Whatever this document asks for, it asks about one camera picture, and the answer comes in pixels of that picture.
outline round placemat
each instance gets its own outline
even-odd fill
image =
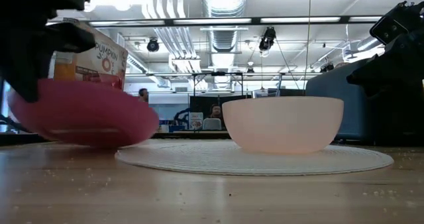
[[[329,145],[312,154],[246,153],[230,140],[159,140],[119,150],[127,164],[197,174],[296,176],[373,170],[392,157],[363,148]]]

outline bowl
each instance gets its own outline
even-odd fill
[[[247,152],[304,154],[325,148],[343,118],[343,101],[329,97],[267,97],[223,104],[231,138]]]

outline table surface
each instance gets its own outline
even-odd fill
[[[251,178],[140,168],[113,151],[65,144],[6,147],[0,223],[424,223],[424,148],[373,149],[395,164]]]

